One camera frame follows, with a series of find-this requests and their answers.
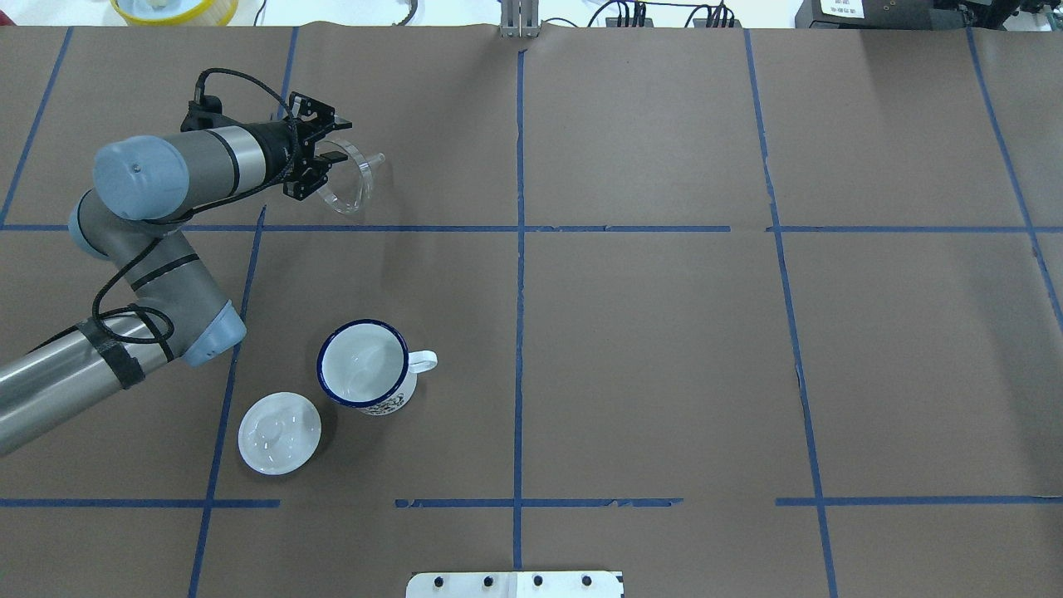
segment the label sticker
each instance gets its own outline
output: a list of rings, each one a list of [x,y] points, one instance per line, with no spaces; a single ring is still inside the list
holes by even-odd
[[[825,15],[850,19],[863,18],[863,0],[820,0],[820,7]]]

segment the metal bracket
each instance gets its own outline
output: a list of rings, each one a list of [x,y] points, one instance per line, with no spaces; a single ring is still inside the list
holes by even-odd
[[[539,0],[502,0],[503,37],[539,37]]]
[[[623,598],[619,571],[417,574],[406,598]]]

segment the white metal plate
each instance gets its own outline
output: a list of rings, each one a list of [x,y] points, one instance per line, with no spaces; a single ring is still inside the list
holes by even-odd
[[[618,571],[417,574],[406,598],[623,598],[623,579]]]

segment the white enamel mug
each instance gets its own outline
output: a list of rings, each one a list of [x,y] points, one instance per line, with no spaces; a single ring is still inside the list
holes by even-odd
[[[333,332],[318,354],[318,382],[334,401],[369,415],[402,409],[417,389],[417,375],[436,368],[432,352],[409,353],[390,325],[361,320]]]

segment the yellow bucket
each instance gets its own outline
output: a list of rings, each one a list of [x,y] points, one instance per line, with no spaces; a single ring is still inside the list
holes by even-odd
[[[131,25],[224,25],[239,0],[111,0]]]

